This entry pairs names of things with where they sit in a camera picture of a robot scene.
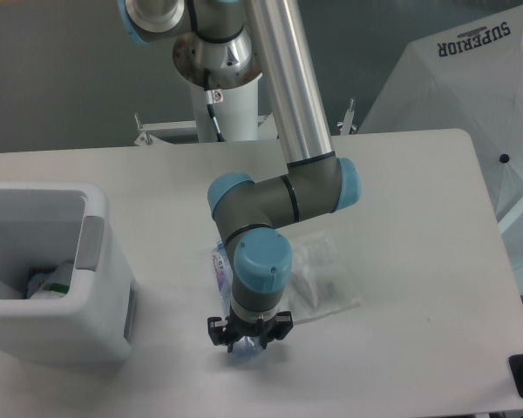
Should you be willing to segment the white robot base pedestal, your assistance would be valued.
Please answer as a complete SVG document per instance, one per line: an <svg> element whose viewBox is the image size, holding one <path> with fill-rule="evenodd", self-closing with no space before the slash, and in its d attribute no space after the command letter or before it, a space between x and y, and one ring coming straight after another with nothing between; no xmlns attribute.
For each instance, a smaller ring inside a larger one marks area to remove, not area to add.
<svg viewBox="0 0 523 418"><path fill-rule="evenodd" d="M218 141L207 104L213 106L221 135L227 142L258 139L258 83L261 78L262 74L259 74L242 86L210 92L188 83L200 143Z"/></svg>

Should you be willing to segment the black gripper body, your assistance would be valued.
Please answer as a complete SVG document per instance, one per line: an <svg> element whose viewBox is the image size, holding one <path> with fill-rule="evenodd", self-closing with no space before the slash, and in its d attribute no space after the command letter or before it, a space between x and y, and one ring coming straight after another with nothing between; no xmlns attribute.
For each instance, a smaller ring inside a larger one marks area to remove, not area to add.
<svg viewBox="0 0 523 418"><path fill-rule="evenodd" d="M224 341L226 344L234 344L243 337L259 337L260 343L270 343L277 339L276 318L269 321L262 321L261 324L246 322L234 314L227 317Z"/></svg>

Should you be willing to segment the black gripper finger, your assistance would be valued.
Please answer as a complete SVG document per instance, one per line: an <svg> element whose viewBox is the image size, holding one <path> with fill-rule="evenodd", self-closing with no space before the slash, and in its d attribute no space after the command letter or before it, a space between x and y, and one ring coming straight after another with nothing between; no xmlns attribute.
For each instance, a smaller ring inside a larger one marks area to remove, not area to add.
<svg viewBox="0 0 523 418"><path fill-rule="evenodd" d="M227 318L208 317L207 333L215 346L226 346L229 353L233 352L235 331L228 325Z"/></svg>
<svg viewBox="0 0 523 418"><path fill-rule="evenodd" d="M268 344L274 340L283 340L293 328L293 317L290 311L282 311L275 315L270 321L263 323L260 335L260 345L266 349Z"/></svg>

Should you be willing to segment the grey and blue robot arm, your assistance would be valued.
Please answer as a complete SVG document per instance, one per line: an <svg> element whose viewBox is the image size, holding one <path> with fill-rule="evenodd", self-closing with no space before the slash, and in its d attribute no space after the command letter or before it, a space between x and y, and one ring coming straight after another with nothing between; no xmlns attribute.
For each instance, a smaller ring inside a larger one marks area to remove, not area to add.
<svg viewBox="0 0 523 418"><path fill-rule="evenodd" d="M214 141L237 135L233 92L263 79L285 169L235 165L207 190L211 217L232 271L227 311L207 321L216 346L244 340L265 348L295 320L282 303L293 275L286 226L338 212L360 198L354 163L337 156L296 1L121 1L139 44L171 38L173 64L199 92L199 123Z"/></svg>

